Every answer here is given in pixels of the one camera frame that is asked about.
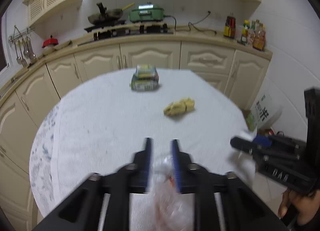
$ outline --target utensil rack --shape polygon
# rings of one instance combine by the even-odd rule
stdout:
[[[20,32],[20,30],[17,28],[16,25],[14,25],[13,27],[14,27],[13,34],[8,37],[8,43],[10,47],[12,47],[12,45],[18,40],[22,39],[25,36],[31,35],[31,33],[34,32],[34,27],[27,27],[22,32]]]

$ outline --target plastic bag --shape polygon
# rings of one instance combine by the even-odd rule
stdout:
[[[172,156],[154,162],[153,188],[155,224],[158,231],[193,230],[193,194],[179,194],[173,177]]]

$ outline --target yellow handle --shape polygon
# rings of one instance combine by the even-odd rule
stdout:
[[[122,11],[124,11],[124,10],[128,9],[129,7],[132,7],[134,4],[135,4],[135,3],[131,3],[131,4],[129,4],[129,5],[125,6],[125,7],[123,7],[123,8],[122,8]]]

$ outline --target black sleeve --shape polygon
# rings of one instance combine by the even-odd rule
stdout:
[[[303,226],[299,226],[295,224],[294,229],[296,231],[319,231],[320,230],[320,208],[318,209],[317,213],[311,219],[311,221]]]

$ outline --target green electric cooker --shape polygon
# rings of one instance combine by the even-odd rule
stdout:
[[[148,2],[145,5],[139,5],[130,11],[129,20],[132,23],[147,21],[162,21],[164,19],[164,9],[158,5]]]

